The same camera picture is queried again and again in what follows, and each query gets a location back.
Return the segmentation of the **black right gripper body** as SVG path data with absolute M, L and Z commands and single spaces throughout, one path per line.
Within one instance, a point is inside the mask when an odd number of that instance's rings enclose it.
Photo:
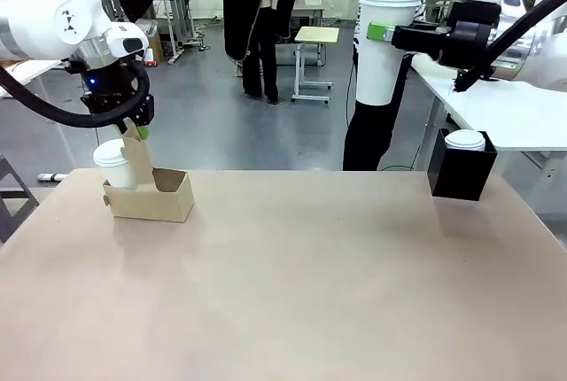
M 397 26 L 392 45 L 398 50 L 426 54 L 442 66 L 470 69 L 485 52 L 500 15 L 497 3 L 453 2 L 443 22 L 446 29 Z

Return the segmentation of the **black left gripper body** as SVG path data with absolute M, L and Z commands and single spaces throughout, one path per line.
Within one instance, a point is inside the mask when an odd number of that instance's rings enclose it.
M 83 72 L 84 93 L 81 101 L 91 114 L 110 112 L 135 96 L 140 73 L 147 74 L 141 64 L 112 64 Z M 130 118 L 137 127 L 146 127 L 150 125 L 154 114 L 154 96 L 147 92 L 140 105 L 126 118 Z

